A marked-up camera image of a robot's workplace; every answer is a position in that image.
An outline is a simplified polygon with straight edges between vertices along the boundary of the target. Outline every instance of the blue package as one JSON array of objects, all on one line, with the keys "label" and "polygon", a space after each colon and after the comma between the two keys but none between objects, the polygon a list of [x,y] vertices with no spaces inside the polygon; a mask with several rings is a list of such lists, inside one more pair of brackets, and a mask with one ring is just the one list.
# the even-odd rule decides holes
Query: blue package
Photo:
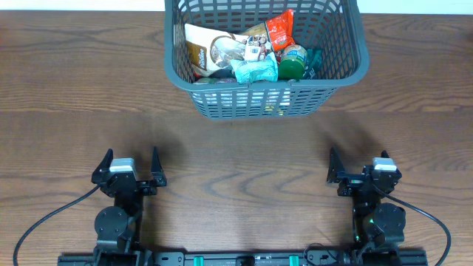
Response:
[{"label": "blue package", "polygon": [[230,60],[238,83],[255,81],[278,81],[278,63],[274,52],[269,53],[264,61]]}]

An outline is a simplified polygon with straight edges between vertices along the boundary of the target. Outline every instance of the wooden table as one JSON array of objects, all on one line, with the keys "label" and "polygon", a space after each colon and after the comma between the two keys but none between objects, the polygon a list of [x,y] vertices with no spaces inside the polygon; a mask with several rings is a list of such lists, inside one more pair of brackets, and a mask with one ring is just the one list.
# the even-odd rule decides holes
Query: wooden table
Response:
[{"label": "wooden table", "polygon": [[[0,12],[0,265],[50,211],[86,193],[108,148],[169,179],[143,243],[197,250],[352,242],[351,199],[325,185],[329,147],[355,172],[386,149],[392,194],[448,225],[445,265],[473,264],[473,17],[365,15],[371,69],[314,115],[212,122],[163,69],[164,13]],[[20,265],[90,252],[98,192],[37,228]],[[407,211],[403,247],[433,265],[446,237]]]}]

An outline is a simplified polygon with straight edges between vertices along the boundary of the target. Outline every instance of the basket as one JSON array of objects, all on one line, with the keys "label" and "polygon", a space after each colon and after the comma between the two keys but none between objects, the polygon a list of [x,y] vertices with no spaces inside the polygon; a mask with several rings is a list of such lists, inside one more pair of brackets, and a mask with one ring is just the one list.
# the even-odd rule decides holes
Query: basket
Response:
[{"label": "basket", "polygon": [[[211,119],[286,117],[315,112],[335,91],[360,81],[369,56],[356,0],[165,0],[165,69]],[[294,10],[293,38],[322,49],[313,80],[196,85],[184,24],[240,33],[287,9]]]}]

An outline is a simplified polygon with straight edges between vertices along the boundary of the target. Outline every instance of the cable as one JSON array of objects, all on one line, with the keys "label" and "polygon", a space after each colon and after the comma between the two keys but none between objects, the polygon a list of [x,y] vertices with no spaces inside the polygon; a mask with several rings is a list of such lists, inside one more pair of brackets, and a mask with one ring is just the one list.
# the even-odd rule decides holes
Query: cable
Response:
[{"label": "cable", "polygon": [[[312,247],[313,245],[319,245],[323,248],[325,248],[325,246],[322,244],[322,243],[310,243],[305,249],[304,249],[304,253],[302,254],[304,256],[304,259],[307,259],[307,250]],[[327,253],[332,257],[332,259],[335,259],[335,261],[337,262],[337,258],[332,255],[332,253],[328,250],[324,250],[324,251],[327,251]]]},{"label": "cable", "polygon": [[96,187],[94,187],[91,191],[87,192],[87,194],[83,195],[82,197],[74,200],[73,202],[67,204],[67,205],[64,205],[62,207],[60,207],[59,209],[53,211],[52,213],[46,215],[45,217],[41,218],[39,221],[37,221],[32,227],[30,227],[30,229],[28,229],[26,232],[24,232],[23,236],[20,238],[20,240],[18,240],[18,243],[16,243],[16,246],[15,246],[15,251],[13,252],[13,266],[18,266],[18,252],[20,250],[20,247],[21,247],[21,244],[23,244],[23,241],[27,238],[27,236],[33,231],[35,230],[35,228],[38,227],[38,225],[42,224],[44,221],[46,221],[47,219],[51,218],[52,216],[64,211],[65,209],[67,209],[68,207],[70,206],[73,206],[73,205],[76,205],[77,203],[81,202],[82,200],[86,199],[88,196],[92,195],[94,192],[96,192],[98,189],[100,188],[99,185],[97,185]]},{"label": "cable", "polygon": [[382,191],[381,189],[379,189],[374,183],[372,183],[372,186],[373,188],[375,189],[375,191],[380,194],[381,196],[383,197],[386,197],[394,202],[397,202],[401,205],[404,205],[414,211],[417,211],[419,214],[423,214],[424,216],[428,217],[429,219],[431,219],[432,221],[438,223],[439,226],[442,227],[442,229],[445,231],[445,234],[446,234],[446,247],[445,247],[445,251],[443,252],[442,254],[442,257],[438,260],[438,262],[435,264],[435,266],[440,266],[442,265],[443,261],[445,260],[445,258],[449,255],[449,251],[450,251],[450,246],[452,245],[452,236],[450,235],[450,231],[449,229],[437,218],[435,218],[433,215],[425,212],[425,211],[422,211],[421,209],[415,207],[414,205],[410,205],[409,203],[407,202],[404,202],[400,199],[396,199],[394,198],[393,196],[390,196],[388,194],[386,194],[384,191]]}]

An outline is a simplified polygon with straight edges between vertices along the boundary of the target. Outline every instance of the white backdrop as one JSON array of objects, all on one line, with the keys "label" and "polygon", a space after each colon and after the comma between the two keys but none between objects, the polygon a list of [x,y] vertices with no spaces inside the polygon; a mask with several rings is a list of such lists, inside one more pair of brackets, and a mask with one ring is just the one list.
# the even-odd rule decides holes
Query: white backdrop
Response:
[{"label": "white backdrop", "polygon": [[[362,13],[469,14],[473,0],[358,0]],[[0,10],[163,11],[164,0],[0,0]]]}]

